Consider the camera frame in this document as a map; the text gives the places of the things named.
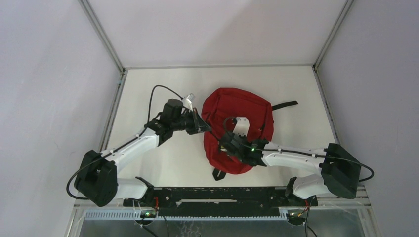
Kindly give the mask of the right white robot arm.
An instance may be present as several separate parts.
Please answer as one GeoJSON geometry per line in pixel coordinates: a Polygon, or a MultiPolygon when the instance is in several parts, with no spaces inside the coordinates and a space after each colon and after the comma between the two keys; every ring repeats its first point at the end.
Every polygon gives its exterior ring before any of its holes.
{"type": "Polygon", "coordinates": [[[331,193],[339,198],[354,199],[360,182],[361,163],[340,144],[326,148],[297,149],[265,139],[249,142],[245,136],[227,132],[220,140],[229,156],[250,166],[281,166],[309,172],[291,178],[286,201],[299,205],[312,196],[331,193]]]}

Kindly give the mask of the red student backpack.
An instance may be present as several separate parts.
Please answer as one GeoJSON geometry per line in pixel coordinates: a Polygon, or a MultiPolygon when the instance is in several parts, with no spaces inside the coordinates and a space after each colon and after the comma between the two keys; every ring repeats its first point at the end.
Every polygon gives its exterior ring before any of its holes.
{"type": "Polygon", "coordinates": [[[207,160],[214,167],[212,172],[216,181],[224,179],[227,173],[242,174],[252,169],[252,166],[241,163],[236,157],[230,157],[222,150],[219,141],[225,130],[232,131],[230,117],[246,117],[250,122],[247,139],[272,140],[274,133],[273,111],[288,106],[297,105],[297,101],[284,102],[277,105],[251,92],[238,88],[219,88],[203,103],[201,117],[212,128],[204,133],[204,150],[207,160]]]}

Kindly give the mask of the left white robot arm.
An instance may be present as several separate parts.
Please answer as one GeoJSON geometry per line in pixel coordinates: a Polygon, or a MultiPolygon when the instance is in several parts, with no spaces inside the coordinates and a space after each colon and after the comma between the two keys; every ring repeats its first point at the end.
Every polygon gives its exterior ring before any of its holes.
{"type": "Polygon", "coordinates": [[[196,108],[187,108],[178,99],[169,99],[144,128],[116,148],[85,153],[79,170],[69,179],[67,194],[79,200],[90,200],[103,207],[115,199],[136,199],[143,206],[154,201],[150,184],[140,178],[120,178],[118,174],[141,154],[157,148],[174,132],[189,135],[210,132],[211,127],[196,108]]]}

